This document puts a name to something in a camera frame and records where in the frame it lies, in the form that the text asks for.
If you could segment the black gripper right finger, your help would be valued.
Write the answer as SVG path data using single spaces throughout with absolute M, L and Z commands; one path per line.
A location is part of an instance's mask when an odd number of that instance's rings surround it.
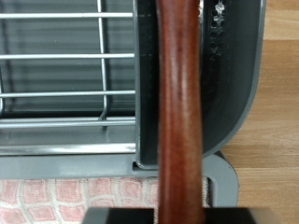
M 264 208 L 206 208 L 205 224 L 275 224 L 275 214 Z

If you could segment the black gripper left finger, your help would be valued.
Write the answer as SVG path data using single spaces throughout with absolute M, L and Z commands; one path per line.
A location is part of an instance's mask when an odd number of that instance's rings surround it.
M 149 208 L 90 208 L 83 224 L 153 224 L 154 210 Z

